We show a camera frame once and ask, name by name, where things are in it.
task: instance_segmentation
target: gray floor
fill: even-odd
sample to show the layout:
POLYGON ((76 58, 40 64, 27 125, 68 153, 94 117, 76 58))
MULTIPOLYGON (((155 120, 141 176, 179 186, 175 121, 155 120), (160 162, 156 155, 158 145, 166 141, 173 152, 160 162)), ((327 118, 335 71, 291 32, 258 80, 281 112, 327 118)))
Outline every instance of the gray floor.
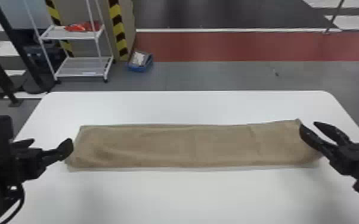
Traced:
MULTIPOLYGON (((325 90, 359 125, 359 62, 155 63, 147 73, 132 73, 119 64, 112 68, 109 83, 101 79, 67 79, 54 90, 325 90)), ((22 108, 13 109, 0 101, 0 114, 12 115, 18 130, 36 103, 27 100, 22 108)))

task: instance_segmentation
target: red item on shelf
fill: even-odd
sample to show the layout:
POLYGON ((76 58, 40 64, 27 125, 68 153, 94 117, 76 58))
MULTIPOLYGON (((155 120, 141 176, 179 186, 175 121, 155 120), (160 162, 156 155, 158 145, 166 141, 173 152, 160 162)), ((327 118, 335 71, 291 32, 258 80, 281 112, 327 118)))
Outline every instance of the red item on shelf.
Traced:
MULTIPOLYGON (((95 26, 95 31, 100 30, 100 23, 99 21, 93 22, 95 26)), ((84 22, 84 23, 73 23, 69 26, 65 27, 66 31, 70 32, 86 32, 86 31, 93 31, 92 23, 90 21, 84 22)))
POLYGON ((86 31, 84 26, 81 24, 71 24, 69 26, 66 26, 64 29, 66 31, 70 31, 70 32, 85 32, 86 31))
MULTIPOLYGON (((93 31, 92 29, 92 23, 90 21, 84 22, 82 23, 84 28, 86 29, 86 31, 93 31)), ((95 25, 95 31, 99 31, 100 30, 100 23, 99 21, 94 21, 93 24, 95 25)))

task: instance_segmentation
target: cable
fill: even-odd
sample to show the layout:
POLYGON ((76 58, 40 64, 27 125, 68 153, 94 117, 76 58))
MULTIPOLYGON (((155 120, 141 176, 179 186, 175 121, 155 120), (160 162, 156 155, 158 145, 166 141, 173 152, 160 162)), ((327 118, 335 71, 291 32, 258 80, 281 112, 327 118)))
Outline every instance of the cable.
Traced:
POLYGON ((17 190, 22 192, 22 196, 20 198, 20 204, 7 218, 5 218, 2 222, 0 222, 0 224, 7 224, 9 221, 11 221, 11 219, 13 219, 13 217, 21 210, 22 206, 24 205, 25 202, 24 188, 22 187, 22 185, 19 185, 17 187, 17 190))

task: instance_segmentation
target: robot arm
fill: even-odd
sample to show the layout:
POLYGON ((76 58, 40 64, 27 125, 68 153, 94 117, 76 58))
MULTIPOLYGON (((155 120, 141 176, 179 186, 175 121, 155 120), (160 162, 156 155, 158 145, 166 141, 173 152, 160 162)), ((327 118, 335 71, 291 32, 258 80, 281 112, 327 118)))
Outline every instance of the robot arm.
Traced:
POLYGON ((16 210, 1 224, 9 222, 24 203, 22 183, 37 179, 47 166, 63 161, 73 151, 71 139, 66 139, 56 149, 44 151, 30 148, 35 140, 27 139, 10 143, 13 137, 11 118, 0 116, 0 217, 16 202, 16 210))
POLYGON ((348 135, 332 125, 314 122, 314 126, 336 144, 321 139, 304 125, 299 128, 302 140, 327 157, 330 160, 330 165, 338 173, 355 178, 356 183, 353 188, 359 193, 359 143, 352 142, 348 135))

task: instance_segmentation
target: white table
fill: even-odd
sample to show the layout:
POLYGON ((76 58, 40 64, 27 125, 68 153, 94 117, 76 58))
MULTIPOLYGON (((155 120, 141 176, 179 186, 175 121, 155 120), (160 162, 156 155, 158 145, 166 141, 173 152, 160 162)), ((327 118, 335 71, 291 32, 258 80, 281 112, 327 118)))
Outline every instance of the white table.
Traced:
MULTIPOLYGON (((45 96, 17 139, 54 148, 80 125, 328 122, 359 142, 359 127, 322 91, 56 92, 45 96)), ((352 178, 325 158, 310 168, 144 169, 69 172, 56 163, 26 182, 12 223, 359 223, 352 178)))

